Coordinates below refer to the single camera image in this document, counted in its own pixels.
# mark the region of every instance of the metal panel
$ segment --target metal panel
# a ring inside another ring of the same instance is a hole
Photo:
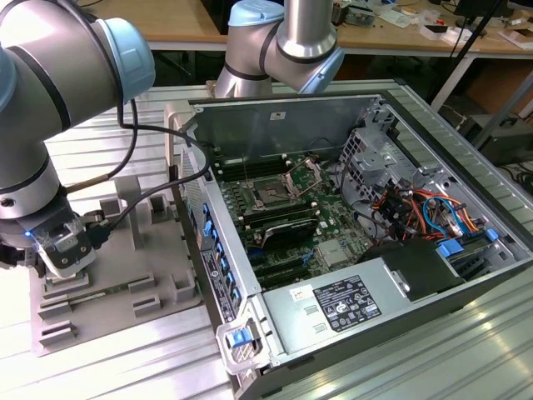
[[[311,295],[296,301],[291,295],[291,290],[301,288],[304,285],[304,287],[312,285],[313,288],[320,288],[355,275],[361,278],[361,282],[368,289],[367,291],[371,294],[373,301],[379,306],[381,315],[397,313],[411,304],[406,295],[394,283],[381,258],[320,277],[314,277],[304,283],[293,283],[292,285],[266,292],[263,294],[265,303],[268,306],[276,330],[279,332],[283,348],[287,353],[295,353],[298,350],[336,336],[336,333],[329,329],[324,313],[319,311],[320,304],[315,296]],[[308,313],[306,311],[308,308],[313,307],[316,312]],[[313,328],[321,324],[324,325],[324,329],[316,332]]]
[[[409,95],[411,100],[405,102],[410,106],[417,104],[420,111],[423,113],[417,118],[418,122],[428,130],[428,132],[438,141],[445,143],[446,150],[454,156],[457,161],[462,164],[471,173],[475,173],[478,181],[491,193],[499,191],[502,187],[515,188],[516,186],[510,183],[507,177],[491,165],[461,136],[451,134],[455,131],[439,114],[433,112],[423,100],[418,97],[407,86],[401,87],[405,93]],[[502,202],[498,198],[501,205],[511,212],[511,214],[520,222],[527,223],[533,221],[533,202],[527,194],[521,190],[516,190],[513,195],[517,202],[508,203]]]
[[[192,166],[188,152],[183,152],[181,157],[182,165],[179,174],[180,178],[184,178],[192,175],[195,172],[195,169]],[[200,184],[198,181],[188,182],[183,185],[183,190],[187,193],[187,206],[191,208],[195,225],[202,224],[204,219],[202,215],[203,195],[202,190],[200,189]]]
[[[274,399],[533,398],[533,270]]]
[[[310,98],[247,103],[245,108],[239,106],[241,102],[225,107],[199,103],[195,104],[195,135],[204,142],[217,143],[227,158],[252,160],[309,148],[310,131],[323,132],[331,143],[342,145],[359,118],[353,110],[369,107],[371,100],[372,96],[333,98],[329,108]]]
[[[137,398],[151,390],[159,398],[232,398],[203,306],[35,357],[27,270],[0,270],[0,285],[1,398]]]

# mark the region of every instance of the power supply label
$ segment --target power supply label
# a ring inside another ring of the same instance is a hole
[[[335,332],[381,315],[380,308],[359,275],[319,287],[313,293]]]
[[[227,296],[226,285],[224,284],[224,277],[217,267],[212,252],[202,252],[203,263],[209,275],[209,283],[215,299],[217,300],[218,309],[224,319],[224,322],[229,323],[235,319],[232,302]]]

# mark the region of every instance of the screw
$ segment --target screw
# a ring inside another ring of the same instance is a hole
[[[0,200],[0,206],[2,207],[13,207],[15,205],[15,201],[12,198],[4,198]]]

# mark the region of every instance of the wooden table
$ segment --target wooden table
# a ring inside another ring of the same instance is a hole
[[[458,18],[427,0],[421,0],[411,7],[419,10],[437,9],[441,12],[441,18],[451,26]],[[226,50],[227,37],[218,33],[200,0],[103,0],[89,11],[100,18],[120,17],[128,20],[141,31],[152,50]],[[474,43],[431,104],[434,108],[440,108],[477,58],[533,59],[533,52],[526,52],[500,37],[500,30],[489,27],[488,34]],[[340,26],[338,44],[347,54],[392,56],[449,57],[452,49],[445,42],[423,37],[415,26],[402,29],[380,18],[375,20],[374,27]]]

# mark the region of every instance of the label sticker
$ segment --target label sticker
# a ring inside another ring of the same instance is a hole
[[[299,302],[300,300],[303,300],[304,298],[310,298],[313,295],[313,286],[306,285],[306,286],[300,286],[295,287],[294,289],[289,290],[289,293],[292,296],[292,301]]]
[[[209,275],[209,283],[217,298],[221,317],[224,319],[225,323],[229,323],[235,319],[236,313],[233,310],[232,302],[227,296],[223,276],[218,272],[217,264],[215,263],[212,252],[202,252],[202,258],[207,274]]]
[[[359,275],[319,287],[313,293],[335,332],[342,332],[381,315]]]
[[[270,114],[270,120],[271,121],[278,121],[280,119],[285,119],[286,112],[274,112]]]

